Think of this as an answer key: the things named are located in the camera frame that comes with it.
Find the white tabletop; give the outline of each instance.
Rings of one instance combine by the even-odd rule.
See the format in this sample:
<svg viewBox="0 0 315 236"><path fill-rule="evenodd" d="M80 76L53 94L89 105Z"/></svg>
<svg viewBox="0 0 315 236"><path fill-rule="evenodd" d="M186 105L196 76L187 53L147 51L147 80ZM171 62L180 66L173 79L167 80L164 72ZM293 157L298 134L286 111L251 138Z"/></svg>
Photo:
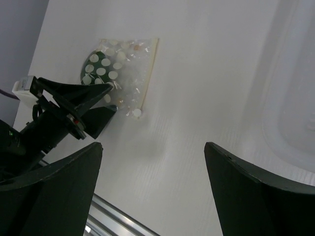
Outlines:
<svg viewBox="0 0 315 236"><path fill-rule="evenodd" d="M313 174L278 159L251 131L257 126L248 114L260 104L253 86L278 3L49 1L30 75L78 83L99 38L160 38L143 117L118 113L97 139L104 148L99 196L163 236L221 235L203 153L209 141L313 184ZM31 118L20 104L14 127L21 130ZM92 141L67 136L46 160Z"/></svg>

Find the transparent plastic bag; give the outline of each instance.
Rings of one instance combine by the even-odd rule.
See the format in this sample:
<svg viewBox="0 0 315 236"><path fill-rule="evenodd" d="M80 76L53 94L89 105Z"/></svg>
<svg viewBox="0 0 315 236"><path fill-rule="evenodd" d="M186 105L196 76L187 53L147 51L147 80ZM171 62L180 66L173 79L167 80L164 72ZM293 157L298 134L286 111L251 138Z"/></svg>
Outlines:
<svg viewBox="0 0 315 236"><path fill-rule="evenodd" d="M152 73L158 39L102 39L81 71L85 85L109 83L113 89L104 97L126 115L141 115L141 107Z"/></svg>

